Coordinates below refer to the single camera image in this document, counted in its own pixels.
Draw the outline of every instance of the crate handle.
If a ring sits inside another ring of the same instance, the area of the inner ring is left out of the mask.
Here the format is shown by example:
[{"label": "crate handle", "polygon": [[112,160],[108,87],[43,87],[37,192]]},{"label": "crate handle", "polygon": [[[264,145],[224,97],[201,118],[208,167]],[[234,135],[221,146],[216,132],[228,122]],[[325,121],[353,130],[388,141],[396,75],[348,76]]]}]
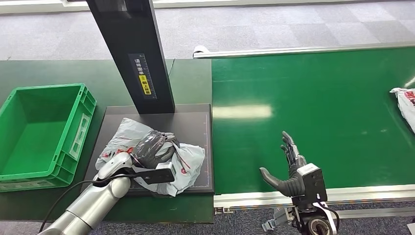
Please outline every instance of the crate handle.
[{"label": "crate handle", "polygon": [[81,122],[79,123],[78,132],[76,133],[75,140],[72,143],[72,147],[70,148],[69,154],[72,155],[72,157],[77,160],[80,154],[82,142],[84,140],[84,137],[86,135],[86,129],[90,122],[90,117],[82,114]]}]

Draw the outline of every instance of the green bin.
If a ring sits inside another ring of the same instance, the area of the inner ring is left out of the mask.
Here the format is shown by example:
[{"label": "green bin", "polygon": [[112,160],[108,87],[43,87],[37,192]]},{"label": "green bin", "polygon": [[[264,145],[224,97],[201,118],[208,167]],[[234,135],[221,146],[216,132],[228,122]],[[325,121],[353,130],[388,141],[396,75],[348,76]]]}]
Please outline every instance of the green bin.
[{"label": "green bin", "polygon": [[0,192],[71,184],[95,107],[85,84],[13,90],[0,109]]}]

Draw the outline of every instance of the black platform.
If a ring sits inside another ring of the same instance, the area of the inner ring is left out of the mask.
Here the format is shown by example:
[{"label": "black platform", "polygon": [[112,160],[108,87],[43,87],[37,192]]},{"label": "black platform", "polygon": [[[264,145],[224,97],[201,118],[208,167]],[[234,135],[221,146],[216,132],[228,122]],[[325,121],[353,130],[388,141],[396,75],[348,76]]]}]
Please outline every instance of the black platform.
[{"label": "black platform", "polygon": [[[210,104],[176,105],[174,114],[145,115],[139,115],[135,106],[107,107],[85,174],[85,180],[92,180],[97,174],[95,162],[106,144],[116,133],[123,118],[136,120],[161,132],[172,132],[176,135],[179,142],[204,148],[205,160],[203,161],[200,175],[196,179],[194,186],[189,187],[183,193],[214,194]],[[132,187],[127,195],[151,195],[151,193],[135,181],[132,181]]]}]

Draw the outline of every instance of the gray carpet floor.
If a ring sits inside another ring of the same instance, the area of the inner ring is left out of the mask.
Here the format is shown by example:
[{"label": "gray carpet floor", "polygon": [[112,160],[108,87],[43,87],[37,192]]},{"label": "gray carpet floor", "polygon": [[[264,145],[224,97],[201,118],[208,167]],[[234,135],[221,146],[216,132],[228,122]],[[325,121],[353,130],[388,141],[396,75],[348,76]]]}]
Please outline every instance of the gray carpet floor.
[{"label": "gray carpet floor", "polygon": [[[415,1],[156,9],[166,58],[211,51],[415,42]],[[90,12],[0,15],[0,60],[111,59]]]},{"label": "gray carpet floor", "polygon": [[[156,10],[166,58],[211,51],[415,42],[415,1]],[[90,12],[0,15],[0,60],[111,59]],[[333,206],[336,210],[415,203]],[[214,224],[101,223],[93,235],[261,235],[273,210],[215,216]],[[341,235],[409,235],[411,217],[343,219]],[[0,222],[0,235],[33,235],[35,222]],[[295,235],[288,225],[272,234]]]}]

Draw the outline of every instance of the white plastic bag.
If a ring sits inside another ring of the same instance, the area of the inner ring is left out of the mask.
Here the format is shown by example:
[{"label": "white plastic bag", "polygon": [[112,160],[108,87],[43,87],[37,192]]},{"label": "white plastic bag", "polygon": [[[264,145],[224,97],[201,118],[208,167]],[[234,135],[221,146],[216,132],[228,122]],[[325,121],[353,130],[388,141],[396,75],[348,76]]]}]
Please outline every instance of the white plastic bag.
[{"label": "white plastic bag", "polygon": [[[150,131],[152,131],[152,128],[134,120],[124,118],[117,132],[97,159],[95,168],[97,170],[101,169],[116,153],[131,152],[138,142]],[[165,143],[156,155],[165,153],[172,145],[173,143],[171,142]],[[192,186],[200,174],[200,169],[205,159],[205,150],[199,146],[185,143],[181,143],[180,148],[176,145],[174,146],[176,153],[173,154],[171,159],[173,167],[176,170],[174,182],[148,185],[140,177],[135,178],[135,181],[150,191],[171,196],[176,196],[176,194]],[[133,170],[140,172],[146,169],[134,166]]]},{"label": "white plastic bag", "polygon": [[393,88],[390,93],[395,93],[401,114],[415,133],[415,89]]}]

